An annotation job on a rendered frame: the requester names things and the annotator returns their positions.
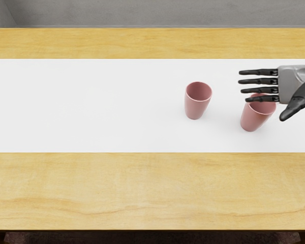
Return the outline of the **pink cup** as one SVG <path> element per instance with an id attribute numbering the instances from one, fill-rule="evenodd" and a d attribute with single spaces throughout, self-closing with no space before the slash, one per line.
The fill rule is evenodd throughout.
<path id="1" fill-rule="evenodd" d="M 275 102 L 246 102 L 240 119 L 241 127 L 248 132 L 256 131 L 273 115 L 276 108 Z"/>
<path id="2" fill-rule="evenodd" d="M 196 81 L 187 85 L 185 90 L 185 113 L 190 119 L 199 119 L 207 109 L 212 98 L 211 87 Z"/>

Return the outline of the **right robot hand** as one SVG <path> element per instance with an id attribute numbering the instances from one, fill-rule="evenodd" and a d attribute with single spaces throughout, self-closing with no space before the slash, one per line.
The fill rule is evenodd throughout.
<path id="1" fill-rule="evenodd" d="M 253 79 L 239 80 L 239 84 L 256 84 L 242 89 L 242 94 L 256 94 L 247 103 L 272 102 L 286 105 L 279 116 L 286 121 L 305 108 L 305 65 L 279 66 L 275 69 L 242 70 L 239 75 L 254 75 Z"/>

